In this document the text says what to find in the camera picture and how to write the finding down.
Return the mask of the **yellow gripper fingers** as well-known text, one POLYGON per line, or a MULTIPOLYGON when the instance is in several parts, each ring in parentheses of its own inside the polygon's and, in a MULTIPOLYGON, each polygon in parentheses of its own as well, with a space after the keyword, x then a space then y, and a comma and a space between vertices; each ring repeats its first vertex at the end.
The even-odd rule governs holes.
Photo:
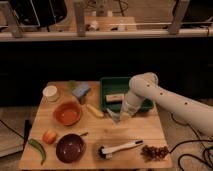
POLYGON ((120 120, 121 121, 126 121, 130 118, 130 115, 127 112, 121 112, 120 113, 120 120))

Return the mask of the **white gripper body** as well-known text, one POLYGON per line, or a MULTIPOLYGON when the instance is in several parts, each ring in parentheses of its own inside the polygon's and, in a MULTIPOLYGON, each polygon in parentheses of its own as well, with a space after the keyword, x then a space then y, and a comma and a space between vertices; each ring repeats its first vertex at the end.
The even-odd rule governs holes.
POLYGON ((128 91, 122 102, 121 112, 128 113, 130 116, 134 116, 141 108, 143 101, 143 97, 140 97, 135 93, 128 91))

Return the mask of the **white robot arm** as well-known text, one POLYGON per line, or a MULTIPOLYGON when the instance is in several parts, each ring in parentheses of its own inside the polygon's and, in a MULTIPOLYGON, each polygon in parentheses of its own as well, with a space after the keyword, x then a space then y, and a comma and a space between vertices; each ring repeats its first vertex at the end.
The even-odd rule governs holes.
POLYGON ((130 78, 120 113, 134 116, 145 99, 178 115, 203 134, 213 136, 213 107, 161 88, 152 72, 130 78))

